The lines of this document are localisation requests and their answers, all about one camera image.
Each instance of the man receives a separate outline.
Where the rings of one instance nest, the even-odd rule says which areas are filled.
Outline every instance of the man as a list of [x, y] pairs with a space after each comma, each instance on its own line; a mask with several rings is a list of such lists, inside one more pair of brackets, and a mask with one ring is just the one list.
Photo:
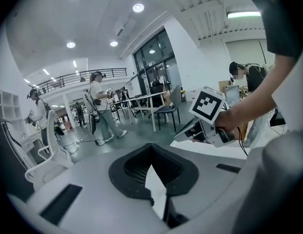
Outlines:
[[303, 50], [303, 43], [291, 23], [293, 18], [289, 18], [279, 0], [252, 1], [261, 13], [267, 50], [275, 54], [275, 67], [245, 100], [219, 114], [215, 124], [226, 131], [231, 131], [276, 107], [272, 94], [288, 76]]
[[229, 65], [229, 72], [235, 79], [243, 79], [243, 76], [246, 76], [250, 93], [260, 86], [266, 76], [266, 71], [260, 66], [255, 64], [242, 65], [234, 61]]
[[83, 115], [83, 109], [82, 107], [79, 105], [78, 102], [75, 103], [75, 108], [77, 110], [77, 115], [78, 115], [78, 119], [79, 119], [79, 124], [80, 126], [82, 126], [82, 121], [83, 121], [83, 125], [85, 124], [85, 120], [84, 120], [84, 115]]
[[[229, 65], [229, 72], [235, 79], [243, 79], [243, 77], [246, 76], [249, 93], [255, 91], [266, 76], [266, 71], [255, 64], [242, 65], [236, 62], [232, 62]], [[252, 148], [251, 145], [266, 123], [267, 116], [268, 115], [263, 115], [253, 121], [253, 124], [247, 135], [246, 142], [244, 143], [245, 147]]]

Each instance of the white table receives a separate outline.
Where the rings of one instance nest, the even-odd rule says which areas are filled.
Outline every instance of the white table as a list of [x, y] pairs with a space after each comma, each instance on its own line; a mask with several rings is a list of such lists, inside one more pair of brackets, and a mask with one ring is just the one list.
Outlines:
[[[227, 145], [222, 147], [215, 147], [211, 144], [206, 144], [202, 142], [192, 142], [191, 140], [186, 140], [182, 142], [177, 142], [174, 140], [170, 146], [205, 155], [239, 159], [247, 158], [240, 146], [233, 147]], [[245, 151], [248, 154], [250, 152], [250, 149], [245, 148]]]
[[[128, 102], [131, 103], [131, 101], [135, 100], [137, 102], [137, 104], [138, 104], [138, 107], [135, 107], [135, 109], [138, 109], [138, 110], [141, 111], [141, 116], [142, 117], [143, 117], [142, 110], [149, 110], [149, 111], [151, 111], [153, 131], [155, 132], [156, 131], [156, 124], [155, 124], [154, 112], [165, 106], [165, 104], [164, 104], [164, 98], [163, 98], [163, 94], [164, 93], [166, 93], [166, 92], [161, 92], [161, 93], [146, 95], [146, 96], [142, 96], [142, 97], [139, 97], [139, 98], [127, 99], [127, 100], [124, 100], [123, 102], [128, 101]], [[160, 107], [153, 107], [152, 97], [153, 96], [157, 96], [157, 95], [161, 95], [162, 106], [160, 106]], [[147, 107], [142, 107], [141, 106], [141, 104], [139, 102], [141, 99], [147, 99]], [[130, 109], [129, 105], [127, 106], [127, 109], [128, 109], [128, 115], [130, 117], [130, 123], [132, 124], [132, 118], [131, 118], [132, 116], [131, 116], [131, 111], [130, 111], [131, 109]], [[168, 122], [169, 118], [168, 118], [167, 114], [165, 114], [165, 117], [166, 117], [166, 122]]]

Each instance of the white chair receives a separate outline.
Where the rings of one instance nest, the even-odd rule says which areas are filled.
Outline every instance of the white chair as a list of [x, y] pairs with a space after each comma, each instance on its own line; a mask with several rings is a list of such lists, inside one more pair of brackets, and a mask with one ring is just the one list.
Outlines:
[[[70, 154], [64, 149], [61, 150], [57, 143], [54, 134], [55, 119], [55, 111], [49, 111], [47, 119], [48, 146], [40, 148], [38, 151], [38, 154], [45, 159], [45, 161], [25, 172], [25, 178], [33, 183], [35, 191], [73, 165]], [[46, 159], [40, 152], [47, 148], [49, 148], [51, 156]]]

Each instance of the hand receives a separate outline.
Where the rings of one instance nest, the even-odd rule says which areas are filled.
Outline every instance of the hand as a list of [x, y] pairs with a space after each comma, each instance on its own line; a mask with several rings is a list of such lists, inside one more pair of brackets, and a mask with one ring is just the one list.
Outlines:
[[238, 122], [234, 120], [231, 110], [220, 112], [215, 120], [215, 127], [222, 128], [226, 132], [230, 132], [238, 126]]

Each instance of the cardboard box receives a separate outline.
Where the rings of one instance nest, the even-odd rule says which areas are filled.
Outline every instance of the cardboard box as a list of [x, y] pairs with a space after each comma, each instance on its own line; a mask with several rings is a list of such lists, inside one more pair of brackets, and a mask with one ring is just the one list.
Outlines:
[[[241, 136], [242, 136], [242, 140], [245, 139], [246, 133], [247, 133], [247, 129], [248, 129], [248, 122], [245, 124], [242, 124], [239, 126], [240, 131], [241, 131]], [[237, 128], [234, 129], [234, 135], [235, 135], [235, 140], [239, 140], [239, 131]]]
[[220, 88], [220, 91], [221, 91], [222, 93], [224, 93], [225, 96], [226, 96], [226, 93], [225, 93], [225, 86], [229, 86], [229, 85], [231, 85], [231, 81], [230, 81], [230, 80], [220, 80], [220, 81], [219, 81], [219, 88]]

